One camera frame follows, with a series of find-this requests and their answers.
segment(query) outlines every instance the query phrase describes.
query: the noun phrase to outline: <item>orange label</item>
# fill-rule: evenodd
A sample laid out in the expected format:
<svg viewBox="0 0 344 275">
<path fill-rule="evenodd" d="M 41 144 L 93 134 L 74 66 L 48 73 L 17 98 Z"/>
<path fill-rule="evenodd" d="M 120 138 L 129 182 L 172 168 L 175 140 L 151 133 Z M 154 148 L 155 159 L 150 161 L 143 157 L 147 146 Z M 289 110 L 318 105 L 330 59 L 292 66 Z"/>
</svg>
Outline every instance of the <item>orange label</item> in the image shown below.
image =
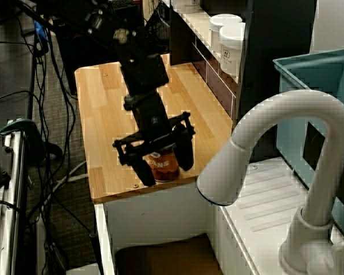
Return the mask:
<svg viewBox="0 0 344 275">
<path fill-rule="evenodd" d="M 152 153 L 147 156 L 146 160 L 152 169 L 155 180 L 173 180 L 178 176 L 179 166 L 174 153 L 164 156 Z"/>
</svg>

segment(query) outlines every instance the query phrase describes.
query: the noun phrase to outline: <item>food can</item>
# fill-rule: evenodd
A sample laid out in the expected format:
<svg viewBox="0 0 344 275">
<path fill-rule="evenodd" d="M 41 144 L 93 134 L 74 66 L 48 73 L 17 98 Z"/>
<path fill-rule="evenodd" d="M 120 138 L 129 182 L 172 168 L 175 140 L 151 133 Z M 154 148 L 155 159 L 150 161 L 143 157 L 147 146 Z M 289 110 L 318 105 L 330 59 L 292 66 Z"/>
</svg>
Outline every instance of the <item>food can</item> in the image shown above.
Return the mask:
<svg viewBox="0 0 344 275">
<path fill-rule="evenodd" d="M 173 146 L 165 147 L 147 155 L 154 179 L 157 182 L 170 182 L 179 175 L 179 165 L 173 152 Z"/>
</svg>

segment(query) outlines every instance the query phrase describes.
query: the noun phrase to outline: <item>white jar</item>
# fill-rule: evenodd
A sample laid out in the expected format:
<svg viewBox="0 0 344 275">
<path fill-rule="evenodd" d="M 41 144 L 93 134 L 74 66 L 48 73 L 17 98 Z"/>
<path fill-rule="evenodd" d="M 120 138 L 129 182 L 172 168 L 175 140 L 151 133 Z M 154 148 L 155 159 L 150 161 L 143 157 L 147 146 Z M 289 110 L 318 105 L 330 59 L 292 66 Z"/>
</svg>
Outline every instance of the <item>white jar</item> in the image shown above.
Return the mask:
<svg viewBox="0 0 344 275">
<path fill-rule="evenodd" d="M 231 76 L 237 77 L 240 73 L 244 34 L 245 23 L 226 25 L 219 31 L 221 42 L 220 68 Z"/>
<path fill-rule="evenodd" d="M 234 23 L 242 22 L 242 18 L 233 14 L 218 14 L 214 15 L 209 20 L 209 30 L 210 30 L 210 45 L 212 50 L 220 53 L 220 40 L 219 40 L 219 30 L 225 26 Z"/>
<path fill-rule="evenodd" d="M 197 13 L 201 10 L 200 0 L 171 0 L 171 5 L 179 14 Z"/>
</svg>

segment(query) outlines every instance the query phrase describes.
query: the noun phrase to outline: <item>blue plastic container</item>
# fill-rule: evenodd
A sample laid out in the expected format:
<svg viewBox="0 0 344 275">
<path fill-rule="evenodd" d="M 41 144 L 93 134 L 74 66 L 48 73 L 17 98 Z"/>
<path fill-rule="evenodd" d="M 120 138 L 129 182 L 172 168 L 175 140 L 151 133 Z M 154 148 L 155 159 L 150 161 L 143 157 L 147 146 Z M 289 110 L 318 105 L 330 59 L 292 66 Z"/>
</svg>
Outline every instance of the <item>blue plastic container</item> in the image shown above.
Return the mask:
<svg viewBox="0 0 344 275">
<path fill-rule="evenodd" d="M 313 89 L 326 92 L 344 104 L 344 49 L 280 58 L 274 63 L 275 69 L 280 72 L 280 93 Z M 326 136 L 326 127 L 320 120 L 300 117 L 279 123 L 276 141 L 278 150 L 307 186 L 314 174 L 302 157 L 309 122 Z M 335 200 L 333 216 L 344 231 L 344 205 L 339 199 Z"/>
</svg>

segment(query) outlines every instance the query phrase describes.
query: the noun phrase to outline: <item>robotic arm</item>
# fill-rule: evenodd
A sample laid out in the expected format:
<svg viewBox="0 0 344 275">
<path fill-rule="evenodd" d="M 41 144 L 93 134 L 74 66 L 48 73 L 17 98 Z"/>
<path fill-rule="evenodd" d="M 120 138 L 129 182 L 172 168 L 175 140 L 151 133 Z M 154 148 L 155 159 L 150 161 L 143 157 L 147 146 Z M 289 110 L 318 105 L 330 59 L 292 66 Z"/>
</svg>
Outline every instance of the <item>robotic arm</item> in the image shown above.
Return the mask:
<svg viewBox="0 0 344 275">
<path fill-rule="evenodd" d="M 112 1 L 32 1 L 37 3 L 37 11 L 56 16 L 117 55 L 129 92 L 124 98 L 124 107 L 132 111 L 139 128 L 138 132 L 114 142 L 121 164 L 131 166 L 144 185 L 155 185 L 151 168 L 143 156 L 175 144 L 174 153 L 179 166 L 185 171 L 191 169 L 194 164 L 191 139 L 195 132 L 189 121 L 190 114 L 184 112 L 168 119 L 157 93 L 157 87 L 169 82 L 163 61 L 159 54 L 147 54 L 138 41 L 138 32 L 130 28 L 125 19 L 116 16 Z M 14 2 L 42 26 L 57 32 L 56 26 L 49 24 L 20 0 Z M 144 141 L 141 145 L 132 145 L 141 140 Z"/>
</svg>

